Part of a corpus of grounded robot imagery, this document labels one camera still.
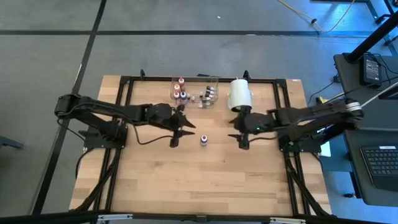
wooden table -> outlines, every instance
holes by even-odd
[[[119,80],[120,76],[104,76],[98,99],[114,103]],[[287,80],[287,84],[291,106],[306,107],[301,81]],[[218,88],[219,98],[213,109],[185,110],[188,120],[197,128],[184,129],[196,135],[181,138],[179,147],[169,148],[170,139],[141,146],[129,128],[126,148],[121,153],[112,212],[292,215],[285,165],[277,140],[254,141],[250,150],[239,149],[236,140],[227,136],[238,133],[228,124],[236,117],[226,105],[229,83],[219,83]],[[252,111],[265,113],[275,108],[272,85],[250,83],[249,88],[254,93]],[[172,104],[170,83],[135,81],[131,104],[143,103]],[[170,134],[151,126],[137,127],[137,130],[142,142]],[[207,147],[200,146],[202,134],[209,137]],[[103,155],[104,149],[95,149],[82,160],[70,208],[79,206],[93,190]],[[310,154],[301,154],[301,159],[306,186],[323,209],[330,212],[320,163]],[[299,188],[295,189],[299,211],[303,212]],[[100,208],[104,208],[106,193],[107,187]]]

yellow cable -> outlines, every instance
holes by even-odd
[[[291,9],[291,10],[293,10],[293,11],[295,11],[295,12],[301,14],[301,15],[307,16],[307,17],[310,18],[311,20],[314,20],[314,18],[312,18],[312,17],[309,16],[308,14],[306,14],[306,13],[304,13],[304,12],[300,12],[300,11],[298,11],[298,10],[292,8],[290,5],[284,3],[282,0],[278,0],[278,1],[279,1],[280,3],[282,3],[282,4],[284,4],[284,5],[285,5],[286,7],[288,7],[289,9]],[[355,3],[355,0],[353,0],[353,1],[351,2],[351,4],[349,5],[347,11],[346,11],[346,12],[343,14],[343,16],[339,19],[339,21],[336,23],[336,25],[333,26],[329,31],[324,31],[324,30],[320,27],[320,25],[318,24],[317,21],[315,21],[315,25],[317,25],[318,28],[321,30],[321,32],[323,32],[324,34],[327,34],[327,33],[331,32],[333,29],[336,28],[336,26],[340,23],[340,21],[345,17],[345,15],[346,15],[347,12],[349,11],[349,9],[351,9],[351,6],[353,6],[354,3]]]

keyboard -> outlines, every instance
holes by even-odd
[[[373,186],[398,192],[398,146],[361,148]]]

clear plastic container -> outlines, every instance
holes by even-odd
[[[183,86],[185,89],[183,91],[186,94],[190,95],[190,99],[186,99],[185,101],[182,101],[181,98],[175,99],[174,98],[174,93],[176,91],[181,92],[181,87],[180,89],[175,89],[175,86],[179,86],[178,80],[180,77],[172,77],[172,82],[171,82],[171,87],[170,87],[170,98],[175,102],[176,105],[185,105],[188,108],[212,108],[214,103],[218,99],[218,78],[217,77],[189,77],[189,78],[184,78],[185,82]],[[206,98],[206,90],[207,87],[210,86],[214,88],[214,90],[211,90],[214,92],[211,94],[213,97],[210,98],[210,100],[206,101],[207,103],[203,103],[202,100],[203,98]]]

power adapter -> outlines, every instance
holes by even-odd
[[[360,73],[359,73],[359,84],[371,85],[371,88],[379,88],[381,86],[381,67],[377,61],[375,61],[369,55],[363,55],[359,61]]]

